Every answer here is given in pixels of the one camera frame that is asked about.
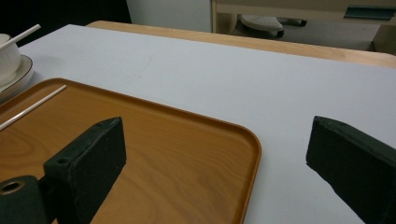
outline white table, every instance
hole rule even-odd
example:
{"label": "white table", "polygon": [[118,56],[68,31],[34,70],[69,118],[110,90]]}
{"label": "white table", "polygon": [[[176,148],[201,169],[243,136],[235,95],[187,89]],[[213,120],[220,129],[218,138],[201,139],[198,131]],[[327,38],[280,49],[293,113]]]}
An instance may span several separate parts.
{"label": "white table", "polygon": [[246,223],[362,223],[305,164],[315,115],[396,147],[396,69],[66,26],[21,48],[63,77],[247,127],[262,161]]}

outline floor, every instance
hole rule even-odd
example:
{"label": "floor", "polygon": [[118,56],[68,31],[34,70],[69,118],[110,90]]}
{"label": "floor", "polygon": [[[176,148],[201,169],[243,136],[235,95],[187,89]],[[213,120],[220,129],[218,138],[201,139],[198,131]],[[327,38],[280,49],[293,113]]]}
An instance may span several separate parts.
{"label": "floor", "polygon": [[240,20],[232,35],[249,36],[256,38],[273,39],[341,49],[358,49],[375,51],[373,38],[379,25],[307,21],[306,26],[300,26],[299,20],[278,19],[283,24],[285,34],[276,38],[276,32],[265,32],[246,28]]}

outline chopsticks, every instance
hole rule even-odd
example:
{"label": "chopsticks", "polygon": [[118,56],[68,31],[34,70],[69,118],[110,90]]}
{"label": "chopsticks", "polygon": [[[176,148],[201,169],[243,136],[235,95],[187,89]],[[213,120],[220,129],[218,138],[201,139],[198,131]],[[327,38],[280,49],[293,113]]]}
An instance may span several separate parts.
{"label": "chopsticks", "polygon": [[32,110],[36,109],[37,107],[39,107],[40,105],[44,104],[46,101],[48,101],[51,97],[53,97],[54,95],[58,94],[59,92],[61,92],[62,90],[66,89],[66,85],[63,85],[61,88],[59,88],[56,91],[53,91],[52,93],[50,93],[49,95],[47,95],[46,97],[44,97],[43,99],[39,100],[38,102],[36,102],[35,104],[27,107],[26,109],[24,109],[21,113],[17,114],[16,116],[12,117],[11,119],[7,120],[6,122],[0,124],[0,132],[3,131],[6,127],[8,127],[10,124],[12,124],[13,122],[17,121],[18,119],[20,119],[21,117],[25,116],[27,113],[31,112]]}

